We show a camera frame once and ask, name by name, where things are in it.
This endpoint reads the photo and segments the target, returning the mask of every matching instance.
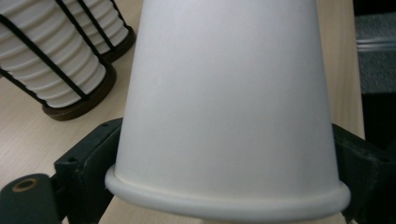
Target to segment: stack of white cups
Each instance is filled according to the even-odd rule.
[[[78,1],[64,0],[64,3],[99,53],[103,54],[110,51],[110,47]],[[84,0],[84,3],[90,9],[91,14],[95,17],[113,46],[117,46],[126,38],[128,30],[124,27],[123,21],[119,17],[119,12],[113,7],[111,1]]]
[[[86,94],[104,79],[106,69],[55,1],[1,0],[0,13],[22,30]],[[0,66],[52,108],[66,107],[81,99],[1,23]]]

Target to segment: wooden surface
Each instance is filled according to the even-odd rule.
[[[122,16],[136,31],[142,0],[116,0]],[[332,120],[363,136],[360,82],[351,0],[318,0],[320,28],[332,108]],[[0,79],[0,188],[33,173],[53,175],[53,162],[99,124],[123,116],[134,48],[113,63],[118,80],[107,98],[88,114],[55,121],[41,106],[4,78]],[[151,211],[115,198],[101,223],[214,224],[196,218]],[[337,214],[303,222],[345,223]]]

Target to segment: light wood tabletop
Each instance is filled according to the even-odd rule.
[[[123,18],[138,33],[142,0],[116,0]],[[323,56],[332,122],[363,137],[361,91],[352,0],[318,0]],[[0,79],[0,188],[29,174],[53,175],[53,163],[99,124],[121,118],[134,57],[134,47],[113,63],[118,73],[114,89],[84,116],[56,121],[30,96]],[[217,223],[141,208],[114,198],[101,223]],[[345,223],[337,214],[303,222]]]

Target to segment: black holder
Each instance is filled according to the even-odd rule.
[[[109,37],[106,35],[105,31],[102,29],[100,26],[99,22],[96,20],[96,18],[92,15],[90,9],[87,7],[87,5],[84,3],[83,0],[76,0],[78,1],[79,5],[82,7],[84,10],[85,14],[90,18],[92,24],[95,26],[96,30],[100,34],[100,36],[105,40],[106,44],[110,48],[110,50],[106,53],[100,54],[103,59],[106,61],[113,63],[116,61],[118,58],[120,58],[123,54],[125,54],[133,45],[134,42],[136,41],[136,34],[134,33],[134,29],[130,26],[128,26],[122,17],[119,8],[117,7],[116,3],[114,0],[109,0],[112,4],[115,10],[117,10],[119,14],[119,18],[123,22],[123,26],[128,30],[128,35],[117,45],[114,46]],[[78,32],[82,35],[84,38],[85,42],[91,47],[91,49],[95,49],[97,52],[96,47],[94,44],[91,42],[90,38],[85,34],[84,30],[81,28],[80,24],[76,20],[76,18],[73,16],[73,14],[70,12],[70,10],[67,8],[67,6],[64,4],[64,0],[56,0],[64,14],[68,17],[68,19],[75,25],[76,29]]]
[[[28,175],[5,186],[0,223],[50,224],[65,217],[71,224],[98,223],[113,197],[105,176],[116,161],[121,124],[114,119],[89,133],[55,162],[53,177]],[[346,221],[395,224],[396,145],[384,152],[336,125],[332,130],[340,179],[352,196]]]
[[[96,107],[113,88],[117,77],[116,70],[110,63],[101,57],[95,48],[92,48],[92,51],[95,56],[98,57],[99,63],[106,68],[106,74],[101,84],[96,87],[93,92],[86,94],[12,21],[0,14],[0,22],[3,23],[8,28],[8,30],[10,30],[17,38],[19,38],[31,51],[33,51],[37,57],[39,57],[49,68],[51,68],[52,71],[58,75],[76,94],[78,94],[79,97],[81,97],[80,101],[67,107],[52,108],[47,104],[46,101],[38,98],[33,91],[28,90],[26,86],[15,79],[8,71],[0,67],[0,75],[8,79],[10,82],[15,84],[21,90],[42,104],[43,111],[51,118],[56,120],[75,119]]]

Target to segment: wooden table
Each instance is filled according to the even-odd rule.
[[[142,0],[116,0],[122,16],[136,31]],[[318,0],[323,55],[332,121],[363,136],[361,92],[355,49],[352,0]],[[113,91],[86,115],[55,121],[27,94],[0,79],[0,188],[33,173],[54,174],[53,162],[99,124],[123,116],[134,48],[113,63],[118,80]],[[179,217],[125,203],[115,198],[101,223],[215,223]],[[337,214],[306,223],[345,223]]]

